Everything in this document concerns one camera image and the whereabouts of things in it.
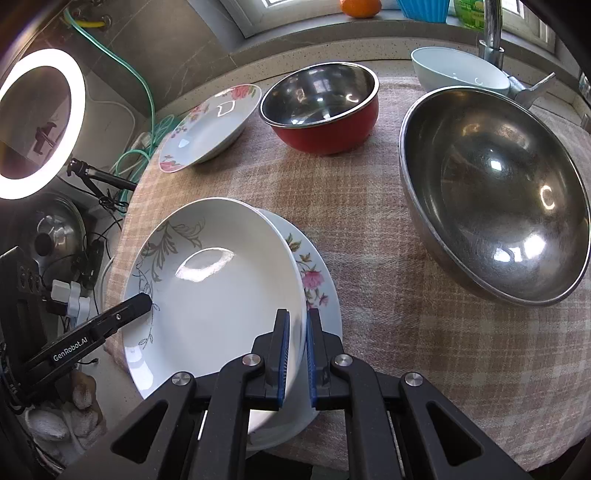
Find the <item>checkered cloth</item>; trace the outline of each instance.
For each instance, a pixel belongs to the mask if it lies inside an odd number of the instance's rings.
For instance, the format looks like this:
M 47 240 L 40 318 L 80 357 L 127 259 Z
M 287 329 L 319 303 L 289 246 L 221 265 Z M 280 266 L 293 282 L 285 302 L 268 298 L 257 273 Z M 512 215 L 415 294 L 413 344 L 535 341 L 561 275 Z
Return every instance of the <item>checkered cloth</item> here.
M 315 244 L 335 281 L 345 350 L 376 370 L 422 372 L 525 469 L 560 456 L 591 429 L 589 273 L 565 301 L 525 309 L 481 300 L 427 255 L 398 175 L 402 118 L 424 91 L 416 78 L 381 79 L 378 122 L 354 151 L 316 157 L 284 145 L 253 115 L 214 160 L 160 173 L 158 153 L 133 196 L 108 282 L 122 292 L 136 254 L 171 212 L 227 196 L 288 219 Z M 591 185 L 591 140 L 537 107 Z M 108 349 L 125 366 L 120 337 Z M 321 413 L 272 453 L 347 468 L 342 412 Z

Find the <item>stack of plates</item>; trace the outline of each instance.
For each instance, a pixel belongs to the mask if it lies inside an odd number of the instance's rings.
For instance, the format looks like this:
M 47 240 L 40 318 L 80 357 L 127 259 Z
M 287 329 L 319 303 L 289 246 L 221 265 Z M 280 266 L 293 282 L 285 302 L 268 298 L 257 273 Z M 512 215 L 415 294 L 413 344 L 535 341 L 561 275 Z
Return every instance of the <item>stack of plates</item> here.
M 308 307 L 342 335 L 335 287 L 318 252 L 293 225 L 232 199 L 210 198 L 172 213 L 138 254 L 125 298 L 145 292 L 152 311 L 123 328 L 129 371 L 146 398 L 175 372 L 217 372 L 290 312 L 284 408 L 251 411 L 249 449 L 277 445 L 313 420 L 306 361 Z

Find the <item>white plate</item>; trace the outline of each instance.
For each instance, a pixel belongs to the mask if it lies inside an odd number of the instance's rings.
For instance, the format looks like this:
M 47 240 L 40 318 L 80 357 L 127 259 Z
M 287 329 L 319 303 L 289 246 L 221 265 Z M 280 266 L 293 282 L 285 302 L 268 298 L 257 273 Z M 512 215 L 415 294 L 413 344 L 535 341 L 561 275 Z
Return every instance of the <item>white plate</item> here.
M 306 285 L 308 303 L 320 310 L 322 329 L 342 339 L 343 324 L 335 284 L 318 250 L 302 232 L 284 218 L 266 210 L 260 212 L 275 225 L 291 246 Z M 289 397 L 285 398 L 283 408 L 262 428 L 249 435 L 246 449 L 264 450 L 286 442 L 304 430 L 317 415 L 318 412 L 310 406 L 308 365 L 304 358 L 293 389 Z
M 197 105 L 168 136 L 158 166 L 165 173 L 207 161 L 227 149 L 261 100 L 256 85 L 237 85 Z
M 152 311 L 122 328 L 125 357 L 143 398 L 175 372 L 217 372 L 290 312 L 286 398 L 306 343 L 306 301 L 298 267 L 280 233 L 232 199 L 189 203 L 172 213 L 136 257 L 125 298 L 148 293 Z M 253 410 L 248 430 L 274 412 Z

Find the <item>green bottle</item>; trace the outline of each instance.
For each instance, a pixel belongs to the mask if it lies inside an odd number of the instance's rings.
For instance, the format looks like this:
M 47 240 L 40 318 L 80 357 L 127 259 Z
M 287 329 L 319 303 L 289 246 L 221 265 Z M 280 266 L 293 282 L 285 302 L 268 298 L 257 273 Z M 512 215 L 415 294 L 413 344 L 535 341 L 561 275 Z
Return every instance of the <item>green bottle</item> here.
M 484 30 L 483 0 L 453 0 L 456 15 L 469 28 Z

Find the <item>screw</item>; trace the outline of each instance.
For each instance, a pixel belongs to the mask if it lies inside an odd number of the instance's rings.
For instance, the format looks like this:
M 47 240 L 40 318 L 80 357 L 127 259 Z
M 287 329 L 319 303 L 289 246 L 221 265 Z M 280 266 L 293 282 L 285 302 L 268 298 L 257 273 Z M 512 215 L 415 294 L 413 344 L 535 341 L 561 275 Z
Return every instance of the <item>screw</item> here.
M 247 367 L 254 367 L 261 363 L 261 357 L 256 353 L 249 353 L 242 357 L 242 363 Z
M 353 363 L 353 358 L 350 355 L 347 355 L 346 353 L 342 353 L 335 357 L 335 363 L 339 367 L 348 367 L 350 364 Z
M 178 372 L 173 375 L 173 384 L 182 387 L 191 381 L 191 374 L 187 372 Z
M 404 381 L 411 387 L 420 387 L 423 384 L 423 376 L 416 372 L 409 372 L 404 375 Z

